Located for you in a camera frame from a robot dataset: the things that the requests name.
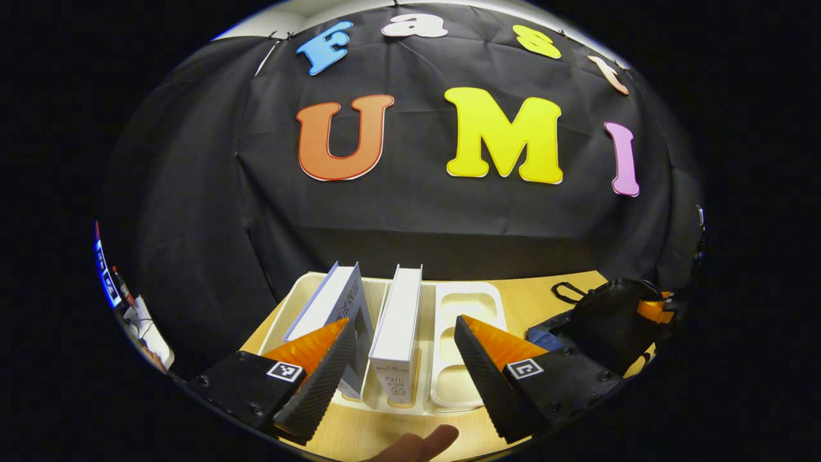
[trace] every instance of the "pink letter i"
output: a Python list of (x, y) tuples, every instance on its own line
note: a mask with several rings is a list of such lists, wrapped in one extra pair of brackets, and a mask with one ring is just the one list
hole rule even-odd
[(613, 191), (616, 194), (636, 197), (639, 195), (639, 183), (635, 182), (633, 165), (633, 132), (615, 122), (604, 123), (604, 129), (613, 137), (613, 148), (616, 150), (616, 177), (613, 179)]

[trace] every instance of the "foam letter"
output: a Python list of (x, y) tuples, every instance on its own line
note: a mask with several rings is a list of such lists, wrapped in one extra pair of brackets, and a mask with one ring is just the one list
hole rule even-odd
[(300, 166), (310, 177), (320, 181), (352, 180), (368, 173), (382, 157), (385, 109), (393, 97), (370, 95), (354, 99), (351, 107), (360, 111), (360, 143), (347, 157), (336, 157), (328, 150), (331, 117), (339, 112), (339, 103), (308, 106), (296, 115), (302, 123), (300, 132)]
[(616, 194), (636, 197), (639, 195), (639, 183), (635, 182), (633, 165), (633, 133), (615, 122), (604, 123), (604, 129), (613, 137), (613, 148), (616, 150), (616, 177), (613, 179), (613, 191)]
[(513, 31), (518, 35), (516, 39), (519, 40), (521, 46), (529, 51), (549, 58), (562, 57), (562, 53), (553, 46), (553, 41), (547, 35), (523, 25), (514, 25)]
[(442, 28), (445, 21), (439, 16), (421, 13), (400, 15), (391, 18), (391, 23), (393, 24), (382, 28), (383, 35), (388, 37), (407, 37), (408, 35), (442, 37), (447, 35), (447, 30)]
[(324, 31), (322, 34), (308, 40), (296, 50), (297, 53), (305, 53), (305, 56), (310, 60), (311, 68), (308, 73), (311, 76), (319, 74), (348, 53), (346, 49), (334, 49), (333, 45), (342, 46), (348, 43), (348, 34), (342, 32), (342, 30), (352, 25), (354, 25), (354, 23), (350, 21), (342, 21)]
[(599, 70), (604, 74), (604, 78), (608, 79), (608, 82), (610, 82), (610, 85), (613, 85), (613, 88), (621, 91), (625, 95), (630, 94), (627, 87), (616, 78), (618, 75), (616, 74), (616, 71), (614, 71), (612, 67), (608, 66), (602, 58), (599, 58), (598, 56), (588, 56), (588, 58), (590, 58), (590, 61), (595, 62), (596, 66), (599, 66)]
[(451, 88), (445, 92), (445, 99), (456, 105), (459, 123), (456, 158), (447, 163), (449, 174), (477, 178), (488, 174), (488, 163), (482, 160), (484, 140), (496, 170), (503, 177), (510, 174), (527, 145), (519, 175), (531, 182), (562, 182), (556, 133), (556, 121), (562, 110), (553, 101), (525, 99), (516, 119), (510, 123), (485, 90)]

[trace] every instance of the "wooden table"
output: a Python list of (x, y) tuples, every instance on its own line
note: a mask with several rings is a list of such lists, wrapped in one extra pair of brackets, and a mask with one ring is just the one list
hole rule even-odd
[[(502, 296), (508, 331), (524, 337), (528, 327), (573, 308), (550, 292), (554, 284), (562, 281), (585, 292), (607, 282), (597, 271), (486, 282), (496, 286)], [(281, 305), (277, 305), (240, 349), (254, 354), (259, 351)], [(419, 416), (370, 412), (335, 403), (328, 406), (314, 438), (306, 446), (283, 441), (336, 460), (363, 460), (390, 446), (402, 433), (411, 432), (426, 437), (442, 423), (458, 428), (460, 435), (451, 447), (433, 459), (436, 461), (470, 459), (525, 441), (508, 445), (496, 434), (484, 407), (462, 413)]]

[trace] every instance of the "letter f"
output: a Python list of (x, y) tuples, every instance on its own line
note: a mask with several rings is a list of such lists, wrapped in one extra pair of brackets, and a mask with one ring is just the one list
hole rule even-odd
[(346, 49), (334, 49), (333, 46), (342, 46), (348, 43), (348, 34), (342, 32), (342, 30), (353, 25), (354, 23), (350, 21), (342, 21), (296, 49), (297, 53), (305, 53), (305, 56), (310, 60), (311, 68), (308, 73), (311, 76), (324, 71), (348, 53)]

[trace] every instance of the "white wall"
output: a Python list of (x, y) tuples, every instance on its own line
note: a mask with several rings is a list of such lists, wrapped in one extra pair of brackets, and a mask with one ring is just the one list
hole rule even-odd
[[(392, 4), (388, 0), (350, 0), (340, 3), (338, 0), (312, 0), (305, 2), (305, 7), (295, 7), (300, 0), (292, 0), (284, 5), (274, 5), (266, 10), (251, 16), (240, 24), (234, 26), (216, 39), (235, 37), (238, 35), (259, 35), (267, 37), (274, 30), (279, 30), (274, 37), (285, 38), (287, 32), (299, 32), (317, 24), (329, 21), (333, 18), (344, 16), (352, 12), (359, 12), (376, 7), (386, 7)], [(548, 29), (559, 31), (564, 30), (565, 34), (591, 49), (601, 53), (603, 56), (616, 59), (619, 66), (624, 69), (630, 67), (624, 58), (615, 54), (612, 50), (591, 39), (577, 30), (570, 24), (523, 0), (401, 0), (400, 4), (410, 3), (454, 3), (458, 5), (470, 5), (472, 7), (494, 10), (506, 13), (511, 16), (533, 21), (536, 24)], [(304, 13), (298, 15), (293, 12), (282, 10), (296, 10)]]

